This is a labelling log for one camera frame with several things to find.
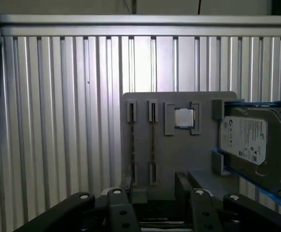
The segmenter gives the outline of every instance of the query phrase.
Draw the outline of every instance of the corrugated metal wall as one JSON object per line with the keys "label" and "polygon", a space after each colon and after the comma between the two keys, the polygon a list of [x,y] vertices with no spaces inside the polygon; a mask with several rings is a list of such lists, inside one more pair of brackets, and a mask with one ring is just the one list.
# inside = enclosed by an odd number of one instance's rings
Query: corrugated metal wall
{"label": "corrugated metal wall", "polygon": [[[132,30],[7,23],[0,69],[0,231],[18,228],[72,193],[98,195],[120,183],[125,92],[231,90],[247,101],[281,99],[281,29],[266,24]],[[241,181],[241,192],[278,210],[247,185]]]}

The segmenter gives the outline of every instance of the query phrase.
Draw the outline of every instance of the screw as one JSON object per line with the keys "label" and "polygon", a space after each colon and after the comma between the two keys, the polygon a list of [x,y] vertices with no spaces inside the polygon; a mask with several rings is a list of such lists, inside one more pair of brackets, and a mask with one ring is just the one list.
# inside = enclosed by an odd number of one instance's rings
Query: screw
{"label": "screw", "polygon": [[88,197],[89,197],[89,195],[86,195],[86,194],[80,196],[81,199],[86,199],[86,198],[88,198]]}
{"label": "screw", "polygon": [[236,195],[231,195],[230,198],[234,199],[235,201],[238,201],[238,200],[239,200],[239,197],[236,196]]}
{"label": "screw", "polygon": [[201,190],[197,190],[196,193],[199,194],[199,195],[203,195],[204,194],[204,192],[201,191]]}

